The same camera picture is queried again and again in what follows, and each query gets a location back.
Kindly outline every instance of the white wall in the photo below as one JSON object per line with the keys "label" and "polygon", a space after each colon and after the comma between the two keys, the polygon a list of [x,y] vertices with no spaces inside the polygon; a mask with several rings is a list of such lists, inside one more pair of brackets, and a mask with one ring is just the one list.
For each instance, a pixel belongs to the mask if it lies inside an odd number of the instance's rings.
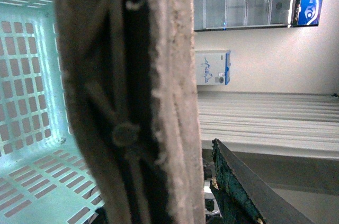
{"label": "white wall", "polygon": [[323,0],[318,27],[199,32],[196,50],[230,49],[227,86],[198,90],[339,92],[339,0]]}

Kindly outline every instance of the basket grid hole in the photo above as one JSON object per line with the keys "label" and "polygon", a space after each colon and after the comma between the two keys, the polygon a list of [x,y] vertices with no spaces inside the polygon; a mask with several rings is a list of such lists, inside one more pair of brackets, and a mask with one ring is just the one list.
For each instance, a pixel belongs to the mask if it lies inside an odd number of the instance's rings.
{"label": "basket grid hole", "polygon": [[88,207],[84,207],[80,211],[78,211],[72,218],[70,218],[67,222],[69,224],[75,224],[79,219],[81,219],[81,217],[83,217],[89,211],[90,209]]}
{"label": "basket grid hole", "polygon": [[2,104],[0,104],[0,122],[5,121],[5,112]]}
{"label": "basket grid hole", "polygon": [[8,188],[10,186],[10,183],[5,183],[3,185],[0,186],[0,191],[5,190],[6,188]]}
{"label": "basket grid hole", "polygon": [[79,176],[77,179],[71,181],[69,184],[67,184],[66,186],[70,189],[73,186],[77,185],[79,182],[81,182],[83,179],[85,179],[85,177],[83,176]]}
{"label": "basket grid hole", "polygon": [[8,211],[5,213],[5,217],[9,218],[12,215],[15,215],[16,213],[20,212],[25,207],[29,206],[32,202],[30,200],[26,200],[19,204],[18,206],[14,207],[11,211]]}
{"label": "basket grid hole", "polygon": [[9,55],[15,55],[15,45],[14,45],[14,38],[13,37],[5,37],[5,43],[7,48],[7,53]]}
{"label": "basket grid hole", "polygon": [[0,60],[0,77],[8,77],[7,64],[5,60]]}
{"label": "basket grid hole", "polygon": [[23,33],[22,23],[14,22],[14,29],[16,33]]}
{"label": "basket grid hole", "polygon": [[0,211],[4,210],[7,207],[10,207],[11,205],[13,205],[14,203],[16,203],[17,201],[21,200],[24,198],[23,194],[19,194],[13,198],[11,198],[10,200],[6,201],[5,203],[0,205]]}

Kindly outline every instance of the chest freezer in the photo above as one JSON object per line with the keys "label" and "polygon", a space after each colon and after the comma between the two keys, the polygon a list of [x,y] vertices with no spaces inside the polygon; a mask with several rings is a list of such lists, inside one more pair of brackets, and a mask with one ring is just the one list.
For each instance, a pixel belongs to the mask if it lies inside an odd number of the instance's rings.
{"label": "chest freezer", "polygon": [[230,50],[196,51],[197,85],[227,85],[229,83]]}

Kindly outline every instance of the corrugated metal panel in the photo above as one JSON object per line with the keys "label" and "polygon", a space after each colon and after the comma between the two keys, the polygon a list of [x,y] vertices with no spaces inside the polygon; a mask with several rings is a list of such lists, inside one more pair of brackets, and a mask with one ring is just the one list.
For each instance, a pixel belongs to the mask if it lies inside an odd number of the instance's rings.
{"label": "corrugated metal panel", "polygon": [[339,159],[339,98],[199,92],[203,148]]}

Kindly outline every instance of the plastic basket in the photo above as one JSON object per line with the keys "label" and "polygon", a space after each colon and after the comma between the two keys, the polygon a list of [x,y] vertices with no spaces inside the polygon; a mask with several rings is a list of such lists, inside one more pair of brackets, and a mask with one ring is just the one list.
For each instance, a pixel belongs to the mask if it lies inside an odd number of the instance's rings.
{"label": "plastic basket", "polygon": [[53,0],[0,0],[0,223],[91,223],[103,205],[70,130]]}

